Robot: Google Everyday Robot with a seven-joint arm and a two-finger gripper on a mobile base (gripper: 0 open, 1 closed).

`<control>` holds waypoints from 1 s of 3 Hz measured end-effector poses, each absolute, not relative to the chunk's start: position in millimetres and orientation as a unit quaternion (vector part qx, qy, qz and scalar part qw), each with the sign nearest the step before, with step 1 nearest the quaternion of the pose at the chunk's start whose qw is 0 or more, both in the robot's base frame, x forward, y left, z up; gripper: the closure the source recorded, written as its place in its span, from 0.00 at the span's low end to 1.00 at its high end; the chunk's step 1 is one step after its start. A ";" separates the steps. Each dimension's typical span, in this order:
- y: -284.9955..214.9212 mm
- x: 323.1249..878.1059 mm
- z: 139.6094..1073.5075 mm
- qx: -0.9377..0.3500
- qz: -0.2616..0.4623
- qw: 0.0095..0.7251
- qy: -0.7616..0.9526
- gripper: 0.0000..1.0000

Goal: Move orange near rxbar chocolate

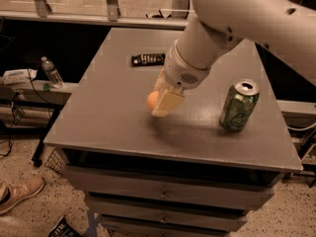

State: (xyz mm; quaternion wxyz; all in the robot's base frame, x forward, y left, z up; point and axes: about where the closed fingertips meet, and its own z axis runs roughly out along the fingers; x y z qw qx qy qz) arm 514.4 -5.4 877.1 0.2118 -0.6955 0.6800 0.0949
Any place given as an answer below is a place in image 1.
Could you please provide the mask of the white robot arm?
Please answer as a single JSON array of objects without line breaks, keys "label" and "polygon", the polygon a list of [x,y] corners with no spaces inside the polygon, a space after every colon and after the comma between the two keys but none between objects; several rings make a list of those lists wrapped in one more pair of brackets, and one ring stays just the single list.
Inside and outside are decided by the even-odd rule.
[{"label": "white robot arm", "polygon": [[163,118],[196,88],[213,63],[251,40],[315,82],[316,14],[288,0],[192,0],[195,13],[166,54],[151,115]]}]

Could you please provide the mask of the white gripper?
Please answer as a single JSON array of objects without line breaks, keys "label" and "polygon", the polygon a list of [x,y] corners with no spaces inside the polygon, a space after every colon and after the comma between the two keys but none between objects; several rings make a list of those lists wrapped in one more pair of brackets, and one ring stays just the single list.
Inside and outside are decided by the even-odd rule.
[{"label": "white gripper", "polygon": [[168,89],[191,90],[196,88],[209,74],[210,69],[197,69],[189,65],[180,55],[175,40],[166,54],[164,66],[161,69],[153,90],[158,91],[158,99],[151,115],[157,118],[164,118],[178,105],[185,97]]}]

